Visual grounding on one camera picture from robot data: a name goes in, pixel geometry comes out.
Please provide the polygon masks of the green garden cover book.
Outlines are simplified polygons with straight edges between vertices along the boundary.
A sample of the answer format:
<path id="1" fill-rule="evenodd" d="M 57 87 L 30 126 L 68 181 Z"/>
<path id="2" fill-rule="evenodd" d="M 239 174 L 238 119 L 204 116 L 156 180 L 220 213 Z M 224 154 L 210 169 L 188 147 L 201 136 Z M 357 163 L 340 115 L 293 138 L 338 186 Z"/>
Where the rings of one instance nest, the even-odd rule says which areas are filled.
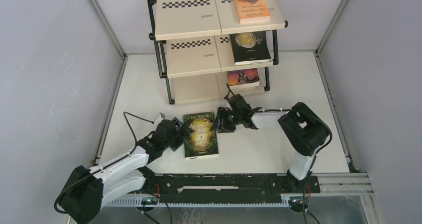
<path id="1" fill-rule="evenodd" d="M 211 131 L 214 121 L 214 112 L 183 115 L 184 125 L 193 130 L 184 143 L 185 158 L 194 159 L 219 154 L 216 132 Z"/>

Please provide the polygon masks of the Jane Eyre blue book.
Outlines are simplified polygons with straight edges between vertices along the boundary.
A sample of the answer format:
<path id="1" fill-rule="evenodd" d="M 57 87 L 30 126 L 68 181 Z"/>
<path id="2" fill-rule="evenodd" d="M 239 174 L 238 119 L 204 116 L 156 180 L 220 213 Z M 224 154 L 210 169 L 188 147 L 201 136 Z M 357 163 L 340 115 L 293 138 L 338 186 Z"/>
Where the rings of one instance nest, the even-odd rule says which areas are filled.
<path id="1" fill-rule="evenodd" d="M 260 85 L 260 77 L 257 68 L 228 71 L 227 79 L 229 87 L 234 89 L 245 89 Z"/>

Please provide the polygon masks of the dark black-green book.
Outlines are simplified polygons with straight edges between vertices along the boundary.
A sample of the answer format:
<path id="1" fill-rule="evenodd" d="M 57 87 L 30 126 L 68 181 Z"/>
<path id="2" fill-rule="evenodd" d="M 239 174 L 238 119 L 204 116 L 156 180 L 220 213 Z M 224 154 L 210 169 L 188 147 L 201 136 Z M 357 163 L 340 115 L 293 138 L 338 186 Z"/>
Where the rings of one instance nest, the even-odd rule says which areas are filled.
<path id="1" fill-rule="evenodd" d="M 230 34 L 235 65 L 249 65 L 270 62 L 265 31 Z"/>

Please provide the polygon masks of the orange paperback book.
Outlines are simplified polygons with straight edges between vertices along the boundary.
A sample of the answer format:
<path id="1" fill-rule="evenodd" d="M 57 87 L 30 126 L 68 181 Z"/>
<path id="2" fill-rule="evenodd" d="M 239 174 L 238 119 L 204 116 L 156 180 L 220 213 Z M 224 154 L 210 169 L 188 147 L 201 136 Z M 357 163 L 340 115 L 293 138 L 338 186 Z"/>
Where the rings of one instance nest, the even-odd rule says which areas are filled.
<path id="1" fill-rule="evenodd" d="M 234 0 L 240 24 L 269 22 L 271 14 L 265 0 Z"/>

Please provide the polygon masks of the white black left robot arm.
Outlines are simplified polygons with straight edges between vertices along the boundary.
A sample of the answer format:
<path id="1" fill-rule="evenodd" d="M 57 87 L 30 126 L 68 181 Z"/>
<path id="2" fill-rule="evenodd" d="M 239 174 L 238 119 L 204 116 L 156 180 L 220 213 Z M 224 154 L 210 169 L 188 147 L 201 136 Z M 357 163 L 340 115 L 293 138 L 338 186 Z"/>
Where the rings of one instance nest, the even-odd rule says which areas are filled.
<path id="1" fill-rule="evenodd" d="M 168 120 L 162 114 L 153 124 L 155 130 L 136 139 L 127 152 L 101 165 L 76 167 L 56 198 L 54 210 L 87 224 L 104 206 L 127 193 L 139 191 L 158 198 L 156 174 L 148 164 L 168 148 L 177 150 L 193 130 L 177 118 Z"/>

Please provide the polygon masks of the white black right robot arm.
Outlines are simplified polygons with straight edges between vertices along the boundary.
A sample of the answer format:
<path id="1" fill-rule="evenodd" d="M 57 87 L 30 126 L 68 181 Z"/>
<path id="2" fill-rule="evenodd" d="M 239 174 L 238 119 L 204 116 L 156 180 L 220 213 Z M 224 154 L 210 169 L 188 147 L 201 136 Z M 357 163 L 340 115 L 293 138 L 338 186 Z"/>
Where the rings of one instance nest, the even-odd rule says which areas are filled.
<path id="1" fill-rule="evenodd" d="M 219 107 L 211 126 L 218 133 L 233 133 L 241 124 L 249 129 L 281 128 L 295 150 L 287 171 L 288 187 L 301 192 L 308 184 L 318 153 L 328 146 L 332 131 L 305 103 L 298 102 L 290 109 L 252 108 L 240 94 L 227 99 L 227 107 Z"/>

